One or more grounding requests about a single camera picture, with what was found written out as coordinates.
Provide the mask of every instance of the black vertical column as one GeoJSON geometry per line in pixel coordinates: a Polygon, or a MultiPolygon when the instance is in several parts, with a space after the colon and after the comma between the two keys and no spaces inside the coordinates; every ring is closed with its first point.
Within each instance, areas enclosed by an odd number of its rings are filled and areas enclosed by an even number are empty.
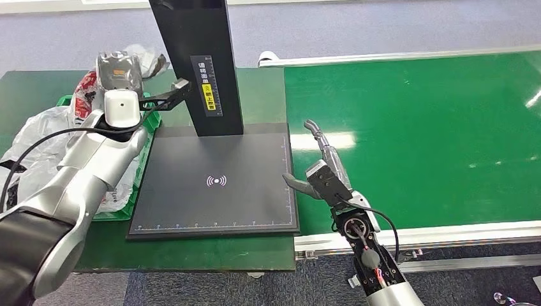
{"type": "Polygon", "coordinates": [[[226,0],[150,0],[198,136],[243,133],[226,0]]]}

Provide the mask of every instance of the gray floor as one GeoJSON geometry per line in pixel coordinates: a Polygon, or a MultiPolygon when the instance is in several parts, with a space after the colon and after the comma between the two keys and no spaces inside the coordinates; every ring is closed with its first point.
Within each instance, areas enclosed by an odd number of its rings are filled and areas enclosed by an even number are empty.
{"type": "MultiPolygon", "coordinates": [[[[497,304],[494,292],[541,305],[532,277],[541,266],[410,273],[407,276],[426,306],[497,304]]],[[[126,273],[74,275],[39,306],[295,305],[367,306],[361,289],[351,289],[351,256],[327,256],[297,262],[295,273],[126,273]],[[118,288],[127,288],[125,294],[118,288]]]]}
{"type": "MultiPolygon", "coordinates": [[[[231,6],[236,65],[282,58],[463,50],[541,43],[540,0],[364,0],[231,6]]],[[[86,69],[130,43],[165,52],[150,9],[0,15],[0,76],[86,69]]]]}

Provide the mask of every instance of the green tray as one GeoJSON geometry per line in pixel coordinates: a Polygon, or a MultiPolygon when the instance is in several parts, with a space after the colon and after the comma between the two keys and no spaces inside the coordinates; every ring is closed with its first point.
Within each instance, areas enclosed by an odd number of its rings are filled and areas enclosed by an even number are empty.
{"type": "MultiPolygon", "coordinates": [[[[68,106],[70,105],[71,94],[63,96],[58,100],[56,106],[68,106]]],[[[124,221],[131,218],[131,213],[133,212],[133,207],[135,206],[135,200],[137,199],[137,194],[139,193],[139,187],[141,185],[141,178],[143,172],[145,171],[145,165],[147,164],[147,158],[149,156],[149,151],[151,148],[152,139],[154,138],[154,131],[158,128],[161,122],[161,116],[158,112],[152,113],[145,122],[143,126],[147,129],[149,134],[141,153],[139,154],[139,167],[135,172],[135,179],[133,180],[133,188],[131,196],[124,208],[117,212],[101,212],[94,216],[94,221],[124,221]]]]}

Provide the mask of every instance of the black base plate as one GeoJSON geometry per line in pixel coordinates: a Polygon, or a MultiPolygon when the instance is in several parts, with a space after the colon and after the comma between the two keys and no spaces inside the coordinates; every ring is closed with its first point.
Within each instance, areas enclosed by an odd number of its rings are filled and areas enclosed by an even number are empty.
{"type": "Polygon", "coordinates": [[[287,124],[246,124],[243,135],[156,131],[127,239],[298,233],[287,124]]]}

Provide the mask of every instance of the silver robotic arm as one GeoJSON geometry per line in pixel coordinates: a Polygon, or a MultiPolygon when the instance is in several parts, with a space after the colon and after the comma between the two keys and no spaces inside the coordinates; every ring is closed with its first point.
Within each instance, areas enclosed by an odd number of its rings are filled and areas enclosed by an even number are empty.
{"type": "Polygon", "coordinates": [[[370,306],[423,306],[395,259],[378,243],[380,226],[375,210],[352,188],[336,149],[315,122],[307,120],[304,127],[318,142],[322,159],[306,170],[307,182],[288,173],[283,177],[291,188],[329,205],[336,231],[347,239],[355,254],[357,274],[350,284],[363,287],[370,306]]]}
{"type": "Polygon", "coordinates": [[[145,144],[147,131],[137,128],[140,110],[171,110],[190,90],[191,84],[179,79],[170,92],[150,98],[130,89],[105,91],[105,111],[86,118],[81,128],[94,129],[68,142],[54,178],[0,214],[0,305],[32,305],[60,287],[77,264],[105,193],[113,191],[145,144]]]}

